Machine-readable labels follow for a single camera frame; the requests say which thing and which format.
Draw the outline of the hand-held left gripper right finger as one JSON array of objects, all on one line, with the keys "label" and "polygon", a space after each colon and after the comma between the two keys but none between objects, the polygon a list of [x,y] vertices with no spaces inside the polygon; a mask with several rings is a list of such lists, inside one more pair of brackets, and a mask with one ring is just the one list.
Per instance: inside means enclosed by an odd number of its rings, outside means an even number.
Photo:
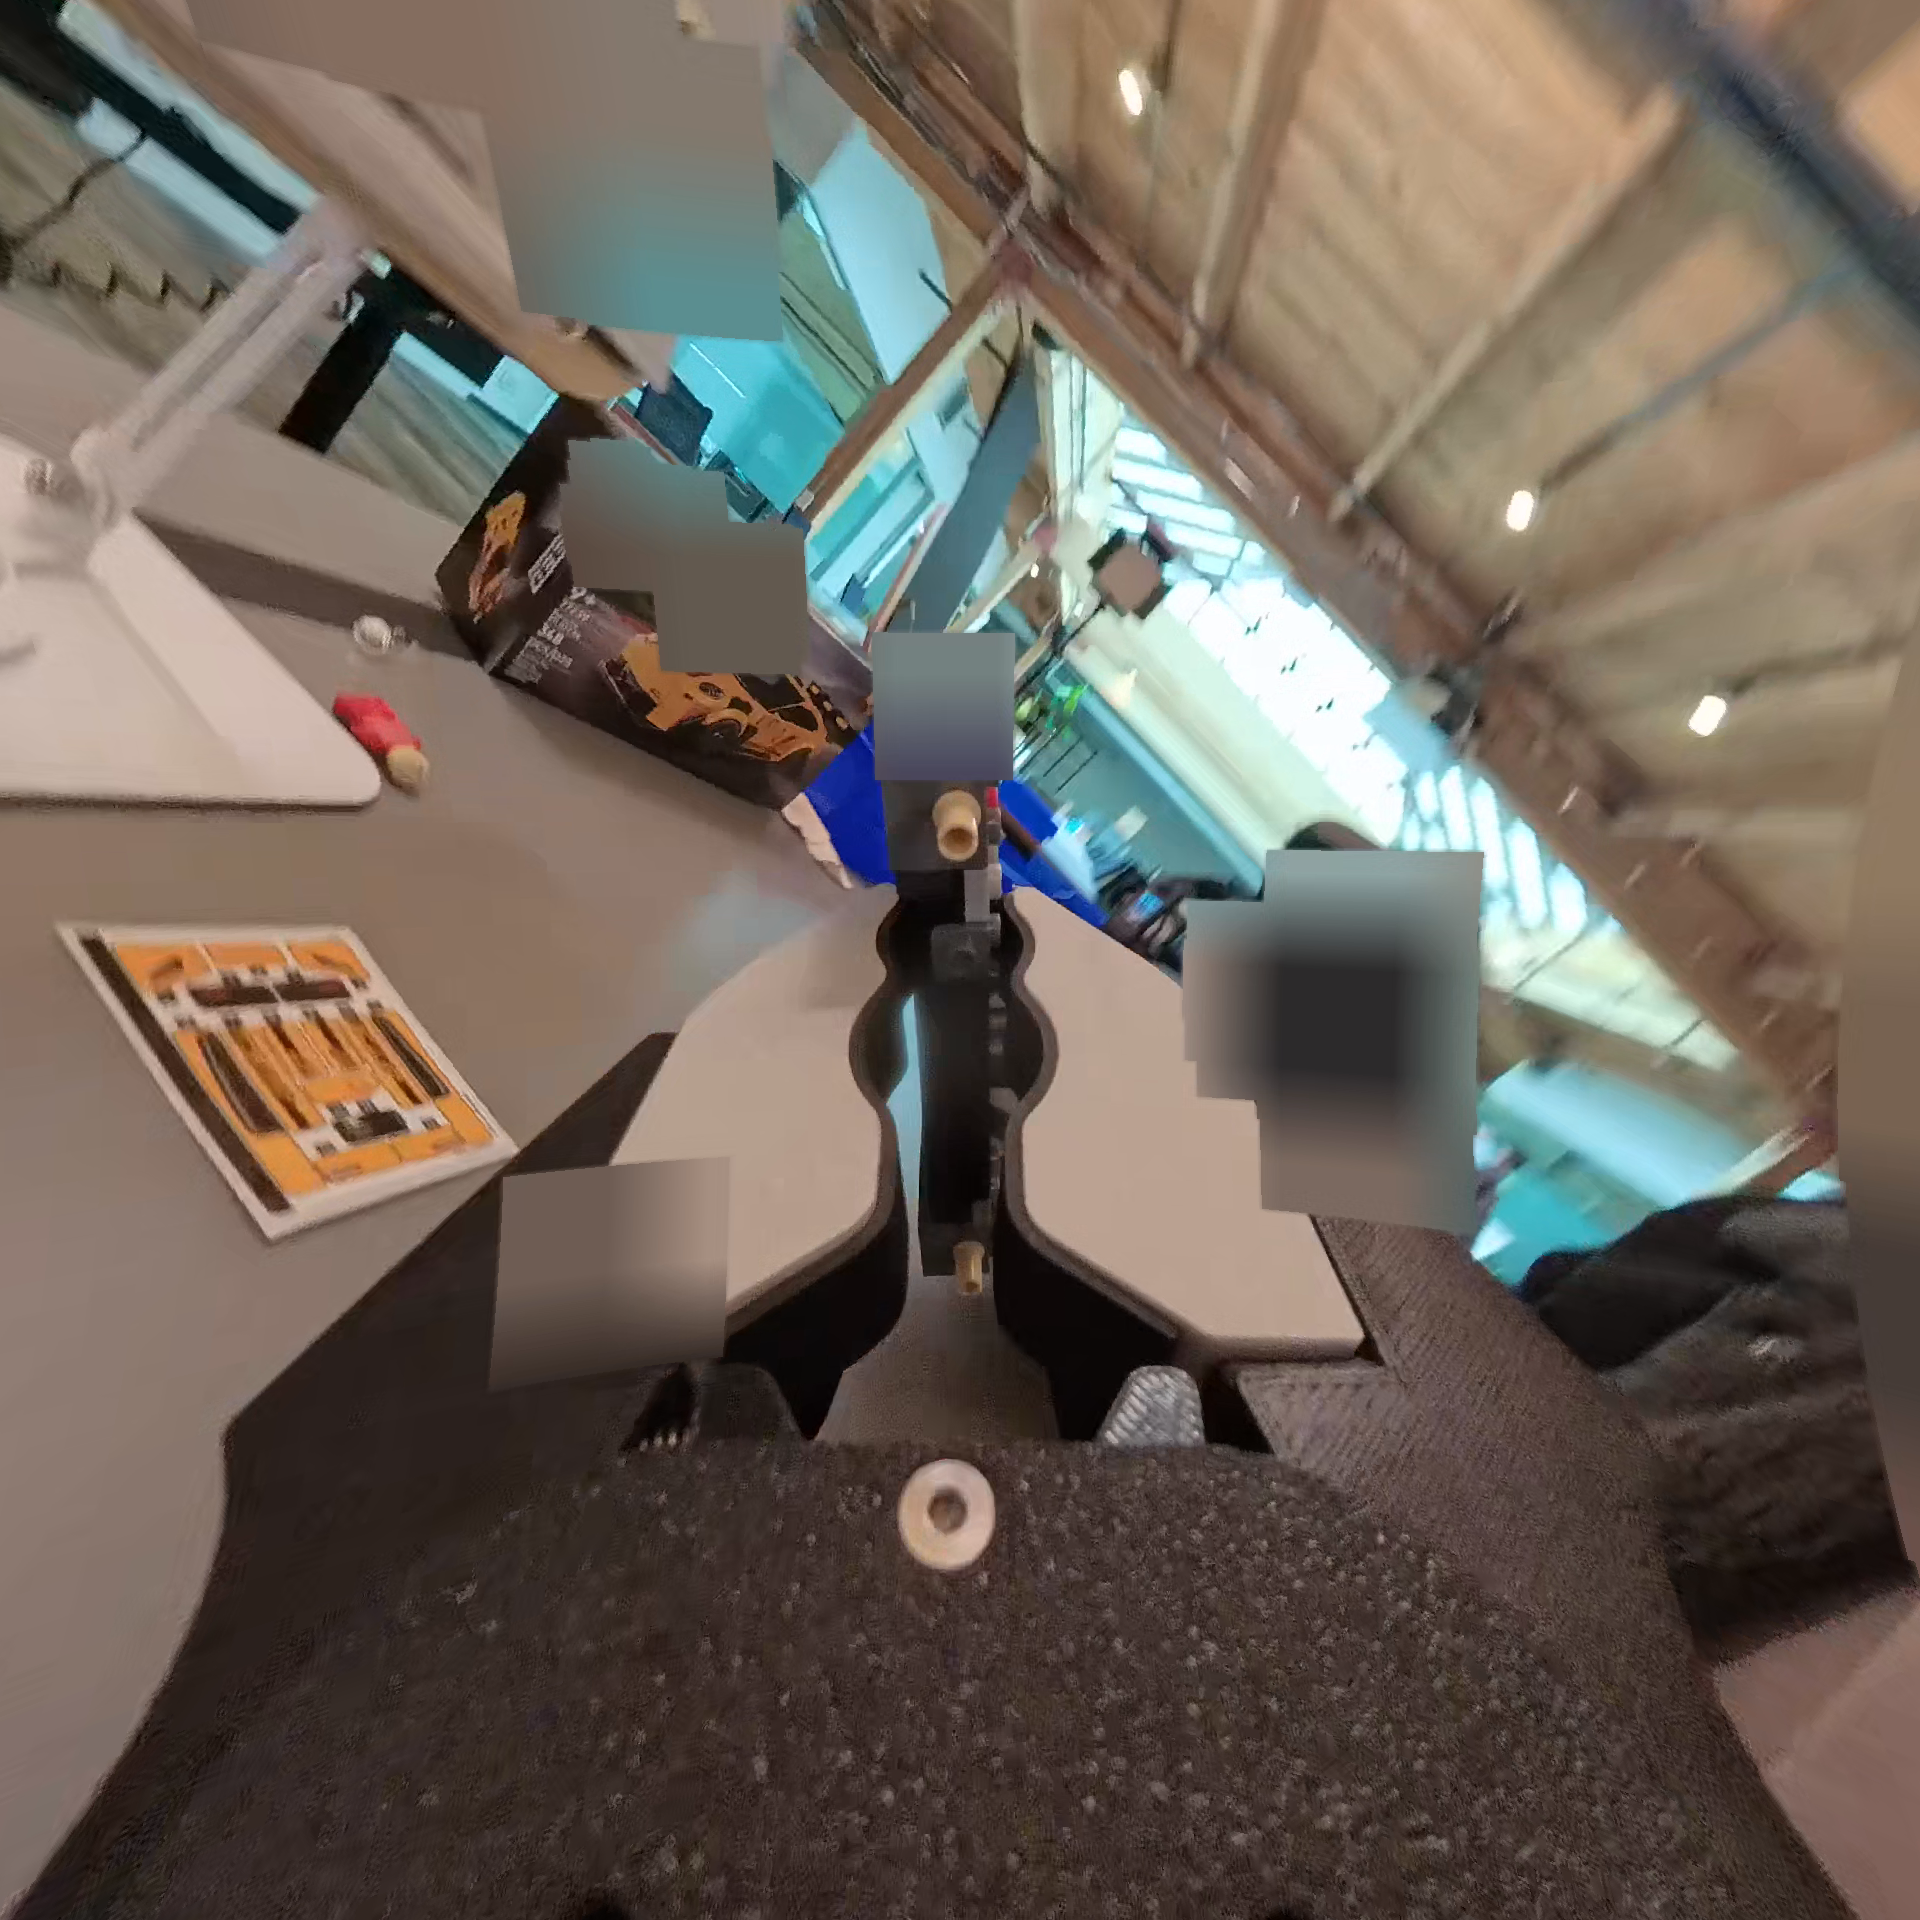
[{"label": "hand-held left gripper right finger", "polygon": [[1009,1339],[1040,1364],[1354,1361],[1318,1233],[1261,1205],[1254,1112],[1194,1088],[1178,986],[1044,897],[1005,920],[1040,1033],[993,1239]]}]

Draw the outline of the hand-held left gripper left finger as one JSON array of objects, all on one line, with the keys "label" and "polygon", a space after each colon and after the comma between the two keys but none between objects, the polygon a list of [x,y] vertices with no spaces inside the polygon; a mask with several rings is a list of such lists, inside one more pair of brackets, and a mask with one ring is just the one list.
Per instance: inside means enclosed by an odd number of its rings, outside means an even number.
[{"label": "hand-held left gripper left finger", "polygon": [[884,986],[896,895],[842,895],[829,917],[750,961],[672,1037],[612,1167],[726,1164],[726,1331],[740,1331],[884,1228],[896,1144],[854,1060]]}]

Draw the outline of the toy brick car model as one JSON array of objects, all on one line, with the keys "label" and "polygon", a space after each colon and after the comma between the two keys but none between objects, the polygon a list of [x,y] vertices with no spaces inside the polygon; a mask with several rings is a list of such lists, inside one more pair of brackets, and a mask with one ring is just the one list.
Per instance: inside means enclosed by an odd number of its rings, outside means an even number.
[{"label": "toy brick car model", "polygon": [[896,877],[882,955],[918,1064],[921,1268],[978,1298],[1001,1164],[1001,819],[989,785],[880,779],[880,807]]}]

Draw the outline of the white book stand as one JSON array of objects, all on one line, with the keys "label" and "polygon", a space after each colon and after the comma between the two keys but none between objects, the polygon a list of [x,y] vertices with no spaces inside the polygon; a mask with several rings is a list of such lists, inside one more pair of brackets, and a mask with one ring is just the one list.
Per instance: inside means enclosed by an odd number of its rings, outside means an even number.
[{"label": "white book stand", "polygon": [[102,5],[312,189],[273,249],[55,457],[4,440],[4,801],[356,809],[372,761],[141,520],[159,487],[384,256],[552,391],[672,371],[597,327],[509,171],[509,93],[437,73],[431,5]]}]

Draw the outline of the black toy car set box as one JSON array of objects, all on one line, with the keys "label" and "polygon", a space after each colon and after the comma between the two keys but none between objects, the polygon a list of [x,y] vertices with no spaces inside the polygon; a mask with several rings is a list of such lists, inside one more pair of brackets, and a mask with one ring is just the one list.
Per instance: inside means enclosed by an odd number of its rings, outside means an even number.
[{"label": "black toy car set box", "polygon": [[575,585],[560,528],[568,444],[661,453],[623,405],[545,403],[437,573],[440,609],[495,682],[766,809],[781,809],[862,732],[870,676],[829,632],[797,676],[668,673],[648,593]]}]

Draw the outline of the orange sticker sheet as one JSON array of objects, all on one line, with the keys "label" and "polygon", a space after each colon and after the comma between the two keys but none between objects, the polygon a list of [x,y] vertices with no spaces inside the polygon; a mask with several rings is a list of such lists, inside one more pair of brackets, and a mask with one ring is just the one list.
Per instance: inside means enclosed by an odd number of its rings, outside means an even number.
[{"label": "orange sticker sheet", "polygon": [[519,1153],[349,929],[55,935],[265,1242]]}]

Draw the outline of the studio light panel on stand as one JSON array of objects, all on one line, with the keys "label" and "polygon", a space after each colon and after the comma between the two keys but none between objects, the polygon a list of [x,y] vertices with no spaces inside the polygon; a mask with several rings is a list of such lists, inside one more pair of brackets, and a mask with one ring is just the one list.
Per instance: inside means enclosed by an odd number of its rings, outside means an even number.
[{"label": "studio light panel on stand", "polygon": [[1168,571],[1176,559],[1176,544],[1153,520],[1133,531],[1117,528],[1087,560],[1096,604],[1120,617],[1149,617],[1168,596]]}]

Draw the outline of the black fleece-lined jacket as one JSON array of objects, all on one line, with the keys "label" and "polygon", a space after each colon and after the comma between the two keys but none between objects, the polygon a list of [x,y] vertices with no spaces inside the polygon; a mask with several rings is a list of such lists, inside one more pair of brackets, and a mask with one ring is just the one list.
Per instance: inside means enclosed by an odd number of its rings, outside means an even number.
[{"label": "black fleece-lined jacket", "polygon": [[1714,1660],[1906,1585],[1837,1195],[1714,1195],[1518,1297],[1638,1424],[1664,1562]]}]

